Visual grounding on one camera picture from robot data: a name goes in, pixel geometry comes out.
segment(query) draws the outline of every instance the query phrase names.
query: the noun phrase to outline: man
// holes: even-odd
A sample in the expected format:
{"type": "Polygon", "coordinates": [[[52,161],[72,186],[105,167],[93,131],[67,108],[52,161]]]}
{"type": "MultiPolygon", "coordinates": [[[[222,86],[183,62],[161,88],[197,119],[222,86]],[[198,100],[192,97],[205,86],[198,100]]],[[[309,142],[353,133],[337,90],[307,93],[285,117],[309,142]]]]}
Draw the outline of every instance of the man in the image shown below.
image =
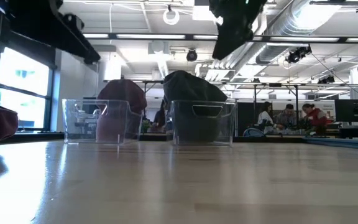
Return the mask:
{"type": "Polygon", "coordinates": [[[285,110],[277,115],[276,120],[279,129],[285,129],[289,126],[296,125],[296,113],[294,113],[293,105],[287,104],[285,110]]]}

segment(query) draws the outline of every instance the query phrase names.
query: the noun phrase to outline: window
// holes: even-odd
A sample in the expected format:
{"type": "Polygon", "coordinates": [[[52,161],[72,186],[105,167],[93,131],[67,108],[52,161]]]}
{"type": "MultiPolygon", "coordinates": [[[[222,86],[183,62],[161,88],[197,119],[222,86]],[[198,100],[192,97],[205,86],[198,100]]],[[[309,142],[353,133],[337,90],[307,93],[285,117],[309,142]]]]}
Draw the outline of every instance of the window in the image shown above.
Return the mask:
{"type": "Polygon", "coordinates": [[[44,98],[0,88],[0,106],[17,112],[20,128],[44,127],[44,98]]]}
{"type": "Polygon", "coordinates": [[[0,83],[46,96],[49,68],[12,49],[1,54],[0,83]]]}

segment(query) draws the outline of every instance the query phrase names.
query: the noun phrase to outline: clear plastic bin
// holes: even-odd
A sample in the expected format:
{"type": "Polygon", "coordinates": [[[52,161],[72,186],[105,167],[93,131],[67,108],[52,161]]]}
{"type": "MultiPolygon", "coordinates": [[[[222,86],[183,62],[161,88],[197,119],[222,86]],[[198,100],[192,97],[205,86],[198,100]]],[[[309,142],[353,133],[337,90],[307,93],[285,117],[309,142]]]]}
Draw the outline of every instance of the clear plastic bin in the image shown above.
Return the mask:
{"type": "Polygon", "coordinates": [[[179,146],[230,146],[235,111],[235,103],[175,100],[167,114],[167,133],[179,146]]]}
{"type": "Polygon", "coordinates": [[[66,143],[138,141],[142,115],[123,100],[62,100],[66,143]]]}

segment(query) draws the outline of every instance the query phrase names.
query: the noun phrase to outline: table surface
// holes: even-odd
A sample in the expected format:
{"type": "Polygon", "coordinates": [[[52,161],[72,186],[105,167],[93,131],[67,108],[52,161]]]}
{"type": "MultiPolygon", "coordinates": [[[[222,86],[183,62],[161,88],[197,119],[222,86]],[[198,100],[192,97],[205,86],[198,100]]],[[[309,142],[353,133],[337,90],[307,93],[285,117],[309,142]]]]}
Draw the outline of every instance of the table surface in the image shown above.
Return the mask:
{"type": "Polygon", "coordinates": [[[358,223],[358,149],[0,146],[0,223],[358,223]]]}

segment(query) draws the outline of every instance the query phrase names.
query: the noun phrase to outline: desk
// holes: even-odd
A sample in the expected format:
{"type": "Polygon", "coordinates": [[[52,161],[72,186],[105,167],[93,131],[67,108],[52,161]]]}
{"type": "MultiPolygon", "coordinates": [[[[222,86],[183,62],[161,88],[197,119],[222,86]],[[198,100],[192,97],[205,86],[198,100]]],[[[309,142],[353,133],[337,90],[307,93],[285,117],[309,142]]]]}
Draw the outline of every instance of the desk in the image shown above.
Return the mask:
{"type": "Polygon", "coordinates": [[[358,150],[6,144],[0,223],[355,224],[358,150]]]}
{"type": "Polygon", "coordinates": [[[340,138],[358,138],[358,128],[339,128],[340,138]]]}

